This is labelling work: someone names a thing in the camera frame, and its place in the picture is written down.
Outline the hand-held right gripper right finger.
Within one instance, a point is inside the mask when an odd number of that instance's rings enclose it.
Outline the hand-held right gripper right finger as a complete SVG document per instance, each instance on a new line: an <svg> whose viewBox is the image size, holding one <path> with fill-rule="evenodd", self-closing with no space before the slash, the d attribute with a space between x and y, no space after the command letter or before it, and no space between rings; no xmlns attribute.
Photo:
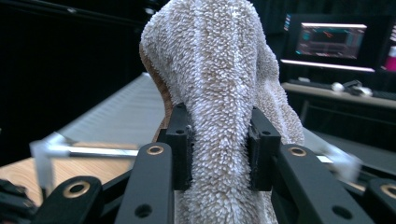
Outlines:
<svg viewBox="0 0 396 224"><path fill-rule="evenodd" d="M260 111L252 109L247 134L248 162L250 167L250 188L255 191L269 191L272 188L272 157L280 146L280 134Z"/></svg>

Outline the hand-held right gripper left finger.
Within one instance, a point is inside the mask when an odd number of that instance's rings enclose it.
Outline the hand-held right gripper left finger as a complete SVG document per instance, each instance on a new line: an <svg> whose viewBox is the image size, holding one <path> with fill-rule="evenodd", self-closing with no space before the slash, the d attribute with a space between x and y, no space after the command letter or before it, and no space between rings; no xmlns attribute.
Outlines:
<svg viewBox="0 0 396 224"><path fill-rule="evenodd" d="M172 149L174 189L187 190L192 180L193 130L184 104L173 107L168 126L160 129L157 141Z"/></svg>

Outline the beige striped towel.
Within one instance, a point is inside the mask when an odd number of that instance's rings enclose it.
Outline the beige striped towel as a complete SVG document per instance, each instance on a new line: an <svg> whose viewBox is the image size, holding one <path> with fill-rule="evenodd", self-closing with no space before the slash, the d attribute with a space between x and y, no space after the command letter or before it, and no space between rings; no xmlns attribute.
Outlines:
<svg viewBox="0 0 396 224"><path fill-rule="evenodd" d="M191 116L192 181L177 193L177 224L277 224L271 194L249 187L251 112L259 108L284 144L302 144L304 132L255 7L169 0L146 24L140 55L165 108L184 104Z"/></svg>

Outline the computer monitor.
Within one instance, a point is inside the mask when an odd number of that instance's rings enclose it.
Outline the computer monitor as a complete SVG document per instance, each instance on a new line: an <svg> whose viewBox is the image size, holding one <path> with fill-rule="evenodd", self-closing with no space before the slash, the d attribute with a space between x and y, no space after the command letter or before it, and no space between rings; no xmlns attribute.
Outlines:
<svg viewBox="0 0 396 224"><path fill-rule="evenodd" d="M396 16L291 14L281 62L373 73Z"/></svg>

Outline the pink bottle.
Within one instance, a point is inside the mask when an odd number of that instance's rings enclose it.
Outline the pink bottle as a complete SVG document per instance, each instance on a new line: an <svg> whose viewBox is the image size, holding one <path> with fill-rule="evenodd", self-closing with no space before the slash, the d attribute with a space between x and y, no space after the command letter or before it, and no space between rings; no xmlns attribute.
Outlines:
<svg viewBox="0 0 396 224"><path fill-rule="evenodd" d="M385 69L387 71L396 72L396 46L389 49L388 58L386 59Z"/></svg>

